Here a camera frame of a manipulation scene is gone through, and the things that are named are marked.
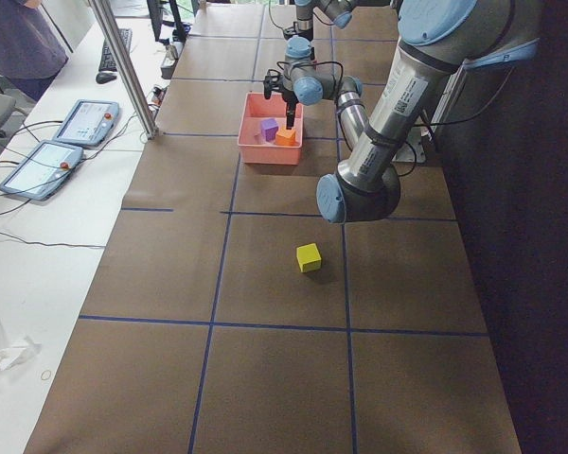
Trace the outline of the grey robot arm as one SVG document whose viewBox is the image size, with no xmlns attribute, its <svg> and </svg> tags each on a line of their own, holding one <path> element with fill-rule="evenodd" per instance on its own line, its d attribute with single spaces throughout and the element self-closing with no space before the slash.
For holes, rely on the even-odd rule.
<svg viewBox="0 0 568 454">
<path fill-rule="evenodd" d="M 358 2 L 353 0 L 296 0 L 295 20 L 287 29 L 292 36 L 301 36 L 309 41 L 313 40 L 313 19 L 326 19 L 327 24 L 339 29 L 345 28 L 352 18 L 352 11 Z"/>
<path fill-rule="evenodd" d="M 288 128 L 298 104 L 327 99 L 336 105 L 351 154 L 316 188 L 319 212 L 331 223 L 383 219 L 396 209 L 400 184 L 391 162 L 439 82 L 459 68 L 500 67 L 533 58 L 543 10 L 541 1 L 394 2 L 399 56 L 375 110 L 367 113 L 361 83 L 319 72 L 311 44 L 316 10 L 343 28 L 356 6 L 354 1 L 296 2 L 296 20 L 285 31 L 285 58 L 263 81 L 266 97 L 282 95 Z"/>
</svg>

